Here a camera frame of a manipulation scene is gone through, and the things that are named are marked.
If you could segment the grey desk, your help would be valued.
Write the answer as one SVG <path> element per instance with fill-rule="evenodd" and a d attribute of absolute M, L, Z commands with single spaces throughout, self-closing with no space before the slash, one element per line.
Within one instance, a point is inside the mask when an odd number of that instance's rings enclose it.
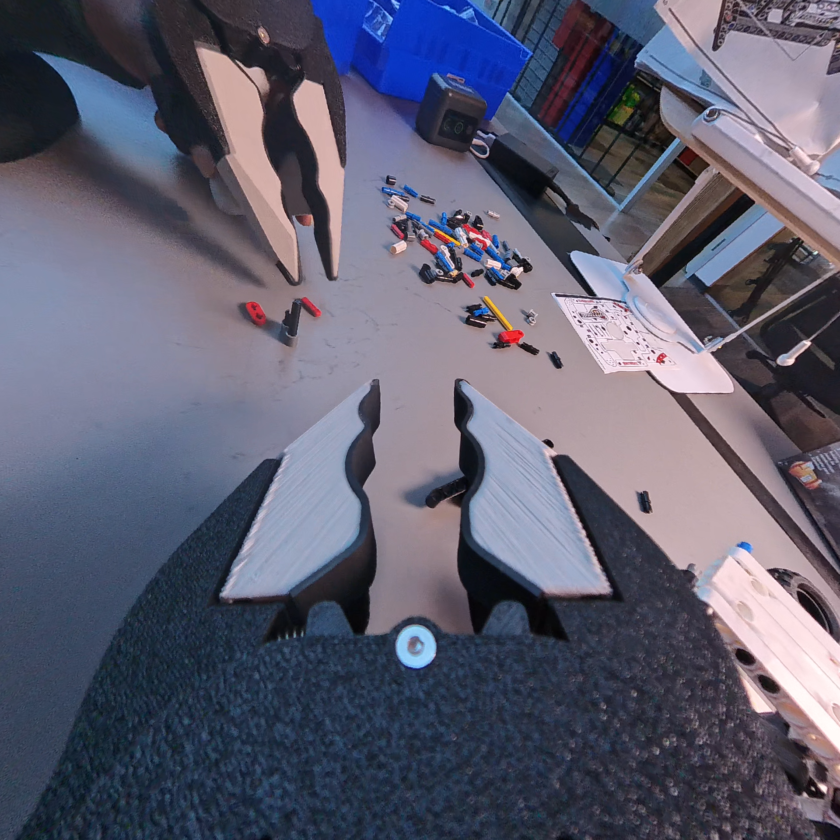
<path fill-rule="evenodd" d="M 178 546 L 264 459 L 360 385 L 381 384 L 365 483 L 377 541 L 372 633 L 426 616 L 471 630 L 459 581 L 459 510 L 427 509 L 458 473 L 454 381 L 408 390 L 376 375 L 354 332 L 364 262 L 399 253 L 413 196 L 444 201 L 472 158 L 422 141 L 414 109 L 343 78 L 348 125 L 339 280 L 300 228 L 306 276 L 290 287 L 238 217 L 156 129 L 147 91 L 61 59 L 80 124 L 2 165 L 2 838 L 14 838 L 56 766 L 123 617 Z M 279 341 L 296 298 L 294 348 Z M 256 301 L 263 328 L 245 314 Z M 679 566 L 739 541 L 757 560 L 838 597 L 703 434 L 702 415 L 805 540 L 828 551 L 775 462 L 797 452 L 743 389 L 678 401 L 648 374 L 603 374 L 571 332 L 555 392 L 471 381 L 572 457 Z M 647 490 L 654 512 L 643 513 Z"/>

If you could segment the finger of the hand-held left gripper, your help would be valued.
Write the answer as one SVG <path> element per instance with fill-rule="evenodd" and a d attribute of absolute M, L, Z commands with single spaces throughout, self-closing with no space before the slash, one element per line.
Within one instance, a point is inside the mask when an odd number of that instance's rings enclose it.
<path fill-rule="evenodd" d="M 298 160 L 302 193 L 313 217 L 314 235 L 327 278 L 339 276 L 344 167 L 322 85 L 303 80 L 291 97 L 302 131 Z"/>
<path fill-rule="evenodd" d="M 246 68 L 217 49 L 196 45 L 204 78 L 222 125 L 227 153 L 218 163 L 233 195 L 287 281 L 302 281 L 297 232 L 283 206 L 280 178 L 266 152 L 264 100 L 266 72 Z"/>

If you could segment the white book stand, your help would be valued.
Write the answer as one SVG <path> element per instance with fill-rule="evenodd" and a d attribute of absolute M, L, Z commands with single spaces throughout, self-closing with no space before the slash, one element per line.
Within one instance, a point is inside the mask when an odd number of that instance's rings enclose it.
<path fill-rule="evenodd" d="M 677 370 L 647 371 L 681 394 L 727 394 L 729 375 L 668 304 L 649 273 L 662 268 L 679 248 L 710 229 L 740 195 L 771 211 L 795 235 L 838 265 L 839 202 L 816 179 L 818 163 L 800 150 L 783 151 L 728 110 L 708 108 L 665 87 L 660 113 L 666 127 L 708 163 L 708 168 L 627 263 L 580 251 L 570 253 L 596 298 L 624 302 L 635 318 L 677 362 Z"/>

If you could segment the toy instruction booklet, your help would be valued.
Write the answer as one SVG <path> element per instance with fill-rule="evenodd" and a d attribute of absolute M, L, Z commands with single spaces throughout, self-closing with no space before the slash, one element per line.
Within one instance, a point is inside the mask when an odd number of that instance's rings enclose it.
<path fill-rule="evenodd" d="M 839 134 L 839 3 L 675 1 L 636 65 L 820 160 Z"/>

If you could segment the black toy tyre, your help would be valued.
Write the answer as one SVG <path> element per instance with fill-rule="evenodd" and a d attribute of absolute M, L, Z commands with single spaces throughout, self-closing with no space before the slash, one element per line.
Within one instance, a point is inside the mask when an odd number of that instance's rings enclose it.
<path fill-rule="evenodd" d="M 804 576 L 781 568 L 768 572 L 798 601 L 804 609 L 835 641 L 839 641 L 839 622 L 823 594 Z"/>

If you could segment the black power adapter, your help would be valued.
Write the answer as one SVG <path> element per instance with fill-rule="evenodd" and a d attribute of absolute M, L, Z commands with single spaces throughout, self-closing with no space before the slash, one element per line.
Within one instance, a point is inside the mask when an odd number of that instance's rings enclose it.
<path fill-rule="evenodd" d="M 554 183 L 558 168 L 512 133 L 500 134 L 494 139 L 487 161 L 531 196 L 539 197 L 547 190 L 560 193 Z"/>

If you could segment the black box device with display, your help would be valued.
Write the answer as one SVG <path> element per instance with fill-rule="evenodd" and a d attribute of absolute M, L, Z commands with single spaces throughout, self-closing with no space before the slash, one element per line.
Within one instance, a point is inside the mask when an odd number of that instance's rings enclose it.
<path fill-rule="evenodd" d="M 435 72 L 416 115 L 416 132 L 430 144 L 468 152 L 486 113 L 487 103 L 477 90 Z"/>

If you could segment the toy truck chassis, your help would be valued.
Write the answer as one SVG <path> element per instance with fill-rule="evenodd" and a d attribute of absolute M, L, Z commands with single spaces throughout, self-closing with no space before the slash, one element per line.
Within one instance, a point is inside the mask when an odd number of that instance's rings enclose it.
<path fill-rule="evenodd" d="M 839 826 L 839 647 L 739 542 L 696 581 L 804 813 Z"/>

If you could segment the blue plastic bin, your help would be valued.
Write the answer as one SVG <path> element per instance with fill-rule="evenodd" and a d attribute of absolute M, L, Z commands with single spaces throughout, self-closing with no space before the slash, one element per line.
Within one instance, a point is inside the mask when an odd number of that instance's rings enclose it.
<path fill-rule="evenodd" d="M 471 2 L 400 2 L 383 35 L 362 28 L 353 65 L 378 92 L 419 102 L 433 73 L 463 78 L 492 119 L 532 52 Z"/>
<path fill-rule="evenodd" d="M 321 21 L 325 39 L 341 76 L 350 71 L 362 29 L 367 1 L 311 1 Z"/>

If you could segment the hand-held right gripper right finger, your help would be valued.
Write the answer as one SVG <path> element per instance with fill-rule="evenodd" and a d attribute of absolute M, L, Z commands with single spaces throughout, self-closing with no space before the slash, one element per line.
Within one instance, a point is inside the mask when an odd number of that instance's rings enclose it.
<path fill-rule="evenodd" d="M 535 597 L 611 596 L 613 588 L 554 464 L 556 453 L 465 380 L 455 383 L 463 570 L 477 561 Z"/>

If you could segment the toy truck box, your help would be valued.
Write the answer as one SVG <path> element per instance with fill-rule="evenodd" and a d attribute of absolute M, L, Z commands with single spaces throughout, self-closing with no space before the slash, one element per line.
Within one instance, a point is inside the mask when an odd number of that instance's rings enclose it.
<path fill-rule="evenodd" d="M 839 443 L 784 458 L 777 466 L 839 554 Z"/>

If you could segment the white sticker sheet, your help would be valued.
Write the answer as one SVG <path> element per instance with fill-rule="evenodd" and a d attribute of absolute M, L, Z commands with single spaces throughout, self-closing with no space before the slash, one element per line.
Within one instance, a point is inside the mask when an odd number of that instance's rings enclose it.
<path fill-rule="evenodd" d="M 679 368 L 624 302 L 559 293 L 552 298 L 605 373 Z"/>

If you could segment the person's left forearm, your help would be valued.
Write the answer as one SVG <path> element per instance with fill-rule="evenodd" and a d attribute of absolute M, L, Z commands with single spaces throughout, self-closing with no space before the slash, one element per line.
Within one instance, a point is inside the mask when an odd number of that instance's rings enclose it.
<path fill-rule="evenodd" d="M 144 29 L 145 1 L 1 2 L 1 161 L 46 150 L 79 120 L 47 57 L 142 89 L 159 67 Z"/>

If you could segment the pile of small toy pieces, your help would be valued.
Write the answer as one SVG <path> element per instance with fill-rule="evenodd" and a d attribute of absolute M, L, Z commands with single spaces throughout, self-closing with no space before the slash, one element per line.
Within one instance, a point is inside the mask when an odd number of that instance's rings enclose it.
<path fill-rule="evenodd" d="M 402 224 L 415 239 L 396 239 L 399 253 L 364 262 L 364 321 L 353 336 L 381 378 L 408 390 L 442 387 L 456 377 L 525 392 L 555 392 L 570 379 L 564 362 L 571 329 L 561 324 L 553 292 L 581 287 L 567 266 L 522 215 L 512 187 L 471 175 L 467 190 L 451 193 L 457 212 L 436 186 L 439 203 L 413 196 Z M 503 328 L 484 305 L 488 296 L 513 329 L 518 344 L 496 346 Z"/>

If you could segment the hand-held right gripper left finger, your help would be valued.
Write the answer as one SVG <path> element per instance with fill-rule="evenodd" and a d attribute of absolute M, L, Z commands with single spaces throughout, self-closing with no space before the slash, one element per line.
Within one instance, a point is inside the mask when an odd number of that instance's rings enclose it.
<path fill-rule="evenodd" d="M 368 592 L 376 552 L 364 483 L 380 411 L 380 383 L 371 380 L 287 446 L 222 602 L 347 603 Z"/>

